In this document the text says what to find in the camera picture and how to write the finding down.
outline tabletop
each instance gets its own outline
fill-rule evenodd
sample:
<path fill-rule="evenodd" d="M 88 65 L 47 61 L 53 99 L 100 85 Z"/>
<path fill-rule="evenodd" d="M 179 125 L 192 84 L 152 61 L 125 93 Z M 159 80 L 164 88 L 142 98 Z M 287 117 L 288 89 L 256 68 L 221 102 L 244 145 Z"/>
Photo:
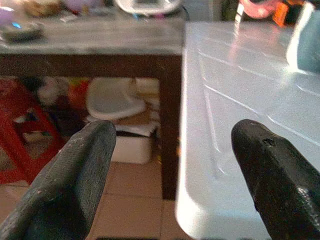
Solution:
<path fill-rule="evenodd" d="M 29 18 L 44 26 L 44 37 L 23 43 L 0 42 L 0 54 L 63 55 L 181 55 L 183 12 L 165 18 L 134 18 L 116 7 L 104 16 L 82 16 L 62 22 L 63 12 L 48 18 Z"/>
<path fill-rule="evenodd" d="M 195 239 L 269 239 L 232 151 L 242 119 L 287 138 L 320 170 L 320 75 L 291 69 L 292 28 L 186 25 L 176 217 Z"/>

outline orange object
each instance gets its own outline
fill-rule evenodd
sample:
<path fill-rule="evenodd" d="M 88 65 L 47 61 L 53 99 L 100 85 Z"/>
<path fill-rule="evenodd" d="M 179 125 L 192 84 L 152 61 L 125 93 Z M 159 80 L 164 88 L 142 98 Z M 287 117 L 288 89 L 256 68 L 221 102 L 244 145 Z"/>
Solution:
<path fill-rule="evenodd" d="M 272 16 L 272 20 L 280 27 L 284 27 L 288 23 L 293 24 L 299 15 L 297 9 L 293 9 L 297 6 L 300 7 L 303 4 L 303 0 L 286 0 L 284 2 L 278 2 L 276 4 L 275 13 Z"/>
<path fill-rule="evenodd" d="M 285 3 L 278 2 L 272 20 L 280 27 L 284 27 L 288 11 L 289 7 Z"/>

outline white plastic table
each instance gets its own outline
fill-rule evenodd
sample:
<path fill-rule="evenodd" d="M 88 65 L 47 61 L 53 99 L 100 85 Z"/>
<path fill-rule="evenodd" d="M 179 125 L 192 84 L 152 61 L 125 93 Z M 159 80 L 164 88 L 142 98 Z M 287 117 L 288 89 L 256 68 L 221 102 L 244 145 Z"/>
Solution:
<path fill-rule="evenodd" d="M 232 151 L 238 121 L 261 122 L 320 170 L 320 75 L 290 69 L 291 33 L 272 23 L 186 26 L 176 218 L 195 239 L 270 238 Z"/>

